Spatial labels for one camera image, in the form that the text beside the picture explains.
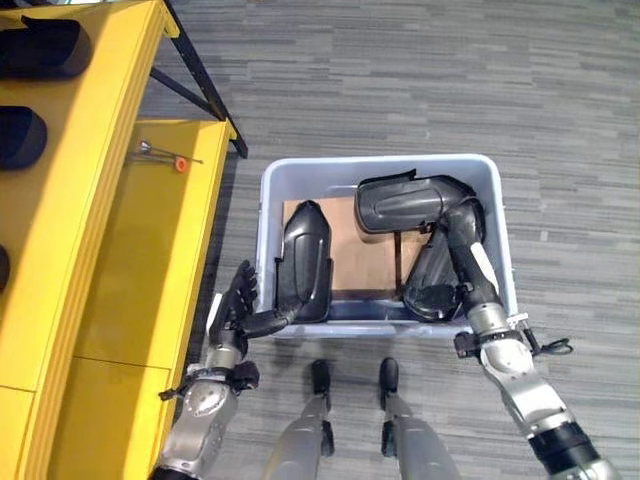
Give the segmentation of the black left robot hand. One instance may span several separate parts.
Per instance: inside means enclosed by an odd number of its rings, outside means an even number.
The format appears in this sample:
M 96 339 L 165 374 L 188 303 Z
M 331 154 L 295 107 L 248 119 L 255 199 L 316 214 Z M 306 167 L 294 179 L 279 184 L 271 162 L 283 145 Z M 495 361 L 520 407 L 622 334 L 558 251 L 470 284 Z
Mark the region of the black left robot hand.
M 257 298 L 255 268 L 248 260 L 238 266 L 229 288 L 224 292 L 209 327 L 209 342 L 220 343 L 224 331 L 236 332 L 241 339 L 253 339 L 274 334 L 293 323 L 305 301 L 298 297 L 287 298 L 275 309 L 256 312 L 253 303 Z

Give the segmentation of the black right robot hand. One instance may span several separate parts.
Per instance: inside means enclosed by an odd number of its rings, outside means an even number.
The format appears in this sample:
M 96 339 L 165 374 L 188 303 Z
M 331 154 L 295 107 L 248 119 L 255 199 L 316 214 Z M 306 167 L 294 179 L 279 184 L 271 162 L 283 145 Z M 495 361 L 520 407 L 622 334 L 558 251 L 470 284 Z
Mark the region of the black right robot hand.
M 465 313 L 485 304 L 502 305 L 499 283 L 483 246 L 484 210 L 475 197 L 448 208 L 442 222 Z

